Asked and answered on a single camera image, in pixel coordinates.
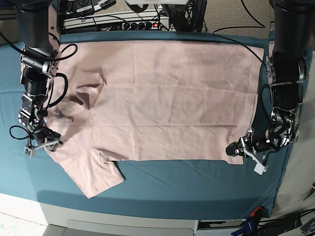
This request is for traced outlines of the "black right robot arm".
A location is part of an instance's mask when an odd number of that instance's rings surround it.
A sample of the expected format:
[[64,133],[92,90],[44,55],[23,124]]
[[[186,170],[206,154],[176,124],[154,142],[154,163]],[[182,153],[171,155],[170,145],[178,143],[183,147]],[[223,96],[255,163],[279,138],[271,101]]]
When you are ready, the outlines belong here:
[[51,103],[54,78],[64,60],[59,29],[58,0],[15,0],[20,36],[24,42],[20,50],[24,85],[22,107],[18,121],[28,132],[24,153],[32,156],[37,149],[47,147],[55,151],[62,144],[60,134],[49,129],[45,122]]

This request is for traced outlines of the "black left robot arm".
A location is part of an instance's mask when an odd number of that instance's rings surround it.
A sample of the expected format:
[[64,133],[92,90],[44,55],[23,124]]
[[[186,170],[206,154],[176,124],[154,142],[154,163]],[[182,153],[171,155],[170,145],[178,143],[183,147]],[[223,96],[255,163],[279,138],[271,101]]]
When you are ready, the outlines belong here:
[[226,148],[229,156],[247,156],[257,152],[277,152],[297,140],[297,109],[303,103],[303,81],[307,75],[305,52],[315,17],[313,0],[273,0],[274,47],[267,70],[270,90],[271,127],[255,133],[252,129]]

